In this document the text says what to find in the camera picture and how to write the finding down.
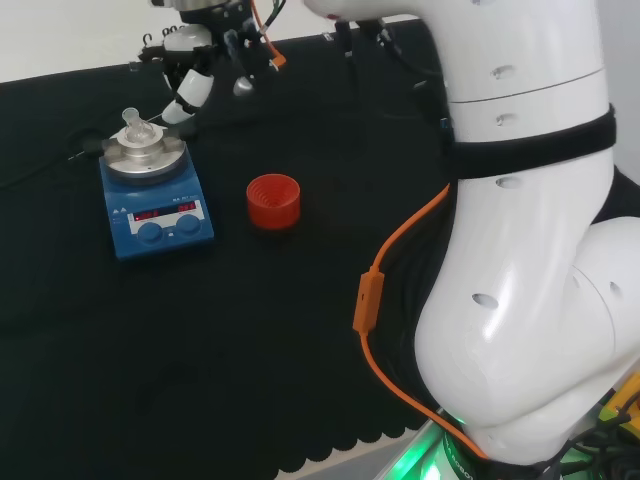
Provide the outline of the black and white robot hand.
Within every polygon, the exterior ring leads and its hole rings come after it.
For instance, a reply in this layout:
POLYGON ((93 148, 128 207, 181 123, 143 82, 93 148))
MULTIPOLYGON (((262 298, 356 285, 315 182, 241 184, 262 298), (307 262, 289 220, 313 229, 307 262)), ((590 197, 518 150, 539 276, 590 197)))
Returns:
POLYGON ((274 1, 262 21, 253 1, 152 1, 156 9, 179 13, 182 24, 163 30, 163 39, 153 43, 149 35, 138 58, 158 61, 173 100, 162 114, 167 125, 193 118, 206 104, 214 88, 214 70, 221 60, 239 73, 233 87, 236 96, 248 94, 286 63, 286 58, 267 38, 267 31, 283 10, 284 1, 274 1))

